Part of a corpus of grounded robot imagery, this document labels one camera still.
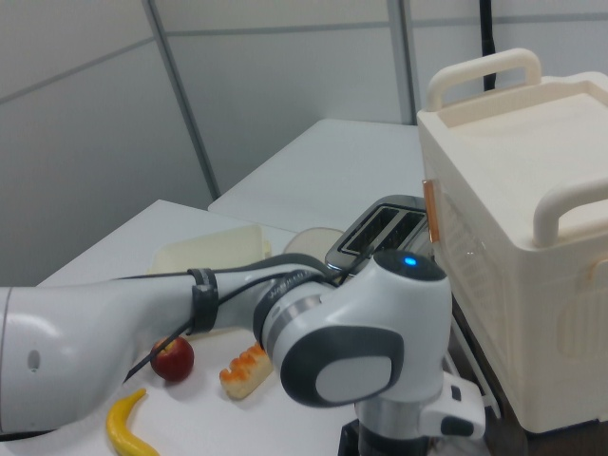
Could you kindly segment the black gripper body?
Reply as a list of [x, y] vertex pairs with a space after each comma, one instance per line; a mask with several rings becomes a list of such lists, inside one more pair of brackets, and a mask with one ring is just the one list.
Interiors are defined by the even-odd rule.
[[340, 431], [339, 456], [359, 456], [359, 423], [350, 422]]

